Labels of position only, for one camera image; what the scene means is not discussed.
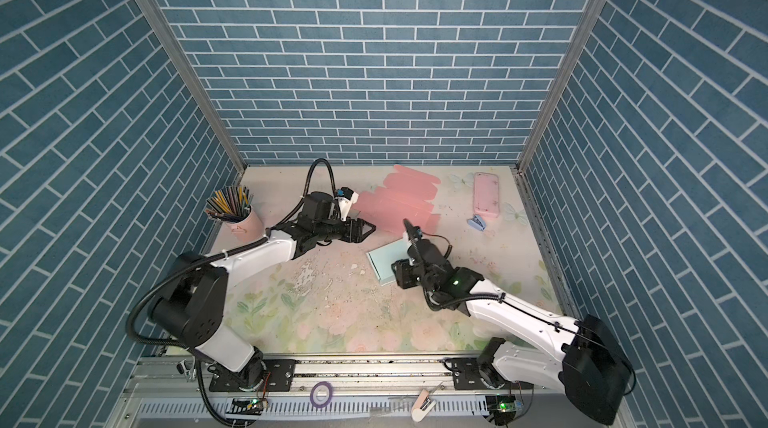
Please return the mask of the mint green paper box sheet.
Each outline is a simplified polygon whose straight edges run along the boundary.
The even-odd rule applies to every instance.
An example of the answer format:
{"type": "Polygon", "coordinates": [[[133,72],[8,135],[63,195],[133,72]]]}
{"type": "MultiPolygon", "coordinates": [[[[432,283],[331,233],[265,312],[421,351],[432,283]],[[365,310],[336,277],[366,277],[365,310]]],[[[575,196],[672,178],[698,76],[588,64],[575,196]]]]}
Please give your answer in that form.
{"type": "Polygon", "coordinates": [[[404,240],[389,243],[366,254],[374,275],[381,286],[395,282],[392,266],[401,260],[408,261],[409,244],[404,240]]]}

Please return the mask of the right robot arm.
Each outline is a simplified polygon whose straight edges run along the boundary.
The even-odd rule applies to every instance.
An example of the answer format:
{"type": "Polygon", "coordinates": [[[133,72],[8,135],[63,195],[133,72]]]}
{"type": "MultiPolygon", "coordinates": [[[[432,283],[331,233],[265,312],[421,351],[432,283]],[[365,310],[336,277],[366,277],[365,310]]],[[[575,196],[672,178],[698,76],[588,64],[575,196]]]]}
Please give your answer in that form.
{"type": "Polygon", "coordinates": [[[490,323],[527,343],[492,338],[477,359],[481,379],[492,388],[526,382],[562,393],[582,414],[614,423],[635,386],[635,370],[610,328],[599,318],[575,319],[513,296],[480,273],[454,267],[446,251],[411,227],[407,257],[393,265],[397,285],[421,288],[427,307],[457,311],[490,323]]]}

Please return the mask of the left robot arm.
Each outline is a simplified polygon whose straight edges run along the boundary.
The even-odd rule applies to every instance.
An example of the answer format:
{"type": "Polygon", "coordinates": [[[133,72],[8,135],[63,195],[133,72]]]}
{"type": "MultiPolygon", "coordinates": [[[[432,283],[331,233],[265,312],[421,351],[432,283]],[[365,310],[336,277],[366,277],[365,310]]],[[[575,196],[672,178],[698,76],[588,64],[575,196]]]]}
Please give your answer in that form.
{"type": "Polygon", "coordinates": [[[350,216],[357,193],[332,183],[327,193],[305,188],[289,214],[258,239],[206,257],[178,258],[177,267],[131,309],[126,334],[147,346],[179,347],[251,387],[265,369],[258,348],[224,323],[228,292],[278,264],[334,241],[360,244],[375,226],[350,216]]]}

